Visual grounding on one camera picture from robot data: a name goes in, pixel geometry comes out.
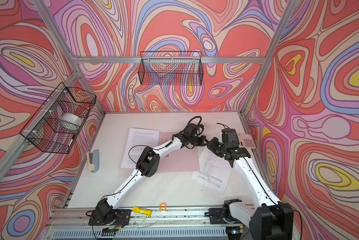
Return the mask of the pink folder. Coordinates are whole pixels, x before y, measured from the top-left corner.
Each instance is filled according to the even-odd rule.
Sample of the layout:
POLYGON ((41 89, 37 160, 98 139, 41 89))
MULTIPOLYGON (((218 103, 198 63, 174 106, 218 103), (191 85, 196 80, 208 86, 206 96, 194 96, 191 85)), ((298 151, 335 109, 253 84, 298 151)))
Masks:
POLYGON ((198 148, 182 148, 161 158, 158 173, 198 172, 200 170, 198 148))

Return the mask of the printed paper sheet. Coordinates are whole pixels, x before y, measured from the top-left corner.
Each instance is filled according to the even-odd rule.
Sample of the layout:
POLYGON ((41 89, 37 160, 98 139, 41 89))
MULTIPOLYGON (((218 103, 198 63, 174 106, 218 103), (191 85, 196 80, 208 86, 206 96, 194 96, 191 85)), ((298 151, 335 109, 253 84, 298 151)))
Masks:
POLYGON ((130 128, 121 162, 122 169, 134 169, 146 147, 158 146, 160 131, 130 128))
POLYGON ((199 157, 200 170, 192 172, 191 178, 220 194, 224 194, 231 174, 230 164, 216 156, 207 147, 199 157))

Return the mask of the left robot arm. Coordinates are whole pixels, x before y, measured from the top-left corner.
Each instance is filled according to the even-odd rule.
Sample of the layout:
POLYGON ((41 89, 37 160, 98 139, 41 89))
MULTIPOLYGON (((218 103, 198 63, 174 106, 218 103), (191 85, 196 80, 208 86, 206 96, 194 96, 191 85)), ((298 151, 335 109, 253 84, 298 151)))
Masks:
POLYGON ((203 147, 206 137, 203 135, 204 125, 201 123, 187 123, 179 133, 172 135, 171 140, 157 147, 146 146, 139 156, 135 169, 129 177, 112 193, 103 196, 92 211, 93 223, 111 225, 117 218, 117 210, 123 199, 137 184, 152 177, 158 170, 159 162, 167 155, 183 148, 203 147))

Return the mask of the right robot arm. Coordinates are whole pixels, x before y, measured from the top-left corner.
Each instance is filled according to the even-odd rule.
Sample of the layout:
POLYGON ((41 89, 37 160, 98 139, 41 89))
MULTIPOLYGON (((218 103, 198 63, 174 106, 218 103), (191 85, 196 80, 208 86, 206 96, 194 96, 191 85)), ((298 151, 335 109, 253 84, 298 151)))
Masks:
POLYGON ((267 186, 249 151, 240 146, 234 129, 222 130, 221 136, 221 140, 212 138, 206 141, 206 146, 216 156, 228 161, 243 180, 253 201, 253 208, 239 199, 224 201, 224 219, 229 223, 239 221, 244 224, 254 240, 291 240, 294 210, 290 204, 283 204, 267 186))

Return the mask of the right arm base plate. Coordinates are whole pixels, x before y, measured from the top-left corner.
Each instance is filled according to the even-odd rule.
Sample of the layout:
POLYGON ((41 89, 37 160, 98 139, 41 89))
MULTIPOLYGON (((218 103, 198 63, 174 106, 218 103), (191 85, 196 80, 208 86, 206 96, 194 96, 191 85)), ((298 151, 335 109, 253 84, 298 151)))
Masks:
POLYGON ((205 213, 205 216, 209 217, 209 221, 212 225, 240 224, 248 226, 253 214, 254 211, 251 208, 233 205, 232 207, 228 207, 227 210, 223 208, 210 208, 208 212, 205 213))

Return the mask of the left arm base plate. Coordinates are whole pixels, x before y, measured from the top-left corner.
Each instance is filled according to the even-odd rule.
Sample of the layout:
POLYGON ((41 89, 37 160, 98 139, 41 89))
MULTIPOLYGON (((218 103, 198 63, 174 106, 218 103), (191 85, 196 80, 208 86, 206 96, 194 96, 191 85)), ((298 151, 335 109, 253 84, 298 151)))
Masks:
POLYGON ((129 224, 131 210, 111 210, 104 218, 101 218, 96 210, 91 210, 85 213, 89 217, 88 224, 90 226, 118 226, 124 227, 129 224))

